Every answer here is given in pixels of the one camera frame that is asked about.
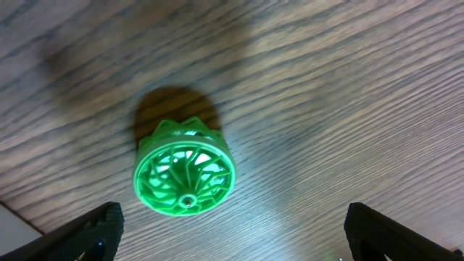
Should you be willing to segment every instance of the green plastic cap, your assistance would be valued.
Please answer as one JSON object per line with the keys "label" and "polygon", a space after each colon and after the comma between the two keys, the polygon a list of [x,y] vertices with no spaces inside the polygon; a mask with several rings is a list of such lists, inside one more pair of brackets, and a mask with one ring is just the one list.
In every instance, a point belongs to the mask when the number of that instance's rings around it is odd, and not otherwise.
{"label": "green plastic cap", "polygon": [[163,120],[140,141],[133,185],[139,199],[170,216],[198,215],[232,192],[236,167],[222,134],[198,118]]}

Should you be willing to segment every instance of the wooden table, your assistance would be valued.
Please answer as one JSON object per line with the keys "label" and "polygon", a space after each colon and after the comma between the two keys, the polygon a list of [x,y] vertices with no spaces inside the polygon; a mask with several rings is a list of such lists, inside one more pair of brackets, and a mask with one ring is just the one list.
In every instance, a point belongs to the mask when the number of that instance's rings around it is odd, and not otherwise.
{"label": "wooden table", "polygon": [[[364,202],[464,248],[460,0],[0,1],[0,201],[43,232],[120,202],[117,260],[350,260]],[[197,217],[136,198],[162,118],[222,128]]]}

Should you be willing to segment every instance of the black object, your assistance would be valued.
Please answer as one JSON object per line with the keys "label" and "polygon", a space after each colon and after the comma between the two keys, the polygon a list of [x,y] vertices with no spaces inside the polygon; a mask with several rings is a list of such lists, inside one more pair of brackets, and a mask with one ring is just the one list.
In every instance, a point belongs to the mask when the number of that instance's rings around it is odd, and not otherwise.
{"label": "black object", "polygon": [[361,203],[349,205],[345,232],[355,261],[464,261],[451,252]]}
{"label": "black object", "polygon": [[110,261],[123,234],[119,203],[108,202],[0,257],[0,261]]}

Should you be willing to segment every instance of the brown wood plank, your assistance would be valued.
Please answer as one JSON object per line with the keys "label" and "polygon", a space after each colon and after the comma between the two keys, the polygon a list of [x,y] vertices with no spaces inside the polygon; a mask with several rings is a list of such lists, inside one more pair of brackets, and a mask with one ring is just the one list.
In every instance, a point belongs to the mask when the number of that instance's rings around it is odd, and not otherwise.
{"label": "brown wood plank", "polygon": [[[118,260],[350,260],[350,202],[464,249],[463,11],[2,1],[0,201],[44,232],[120,202]],[[198,217],[155,214],[135,141],[194,115],[222,128],[236,188]]]}

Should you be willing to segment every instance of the green plastic object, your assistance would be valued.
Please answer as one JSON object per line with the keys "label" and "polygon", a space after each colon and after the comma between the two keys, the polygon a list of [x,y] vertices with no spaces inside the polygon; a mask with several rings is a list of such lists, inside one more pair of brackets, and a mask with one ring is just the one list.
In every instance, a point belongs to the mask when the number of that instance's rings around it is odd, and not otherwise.
{"label": "green plastic object", "polygon": [[198,215],[232,192],[236,166],[219,130],[199,118],[163,120],[140,141],[133,175],[139,199],[155,212]]}

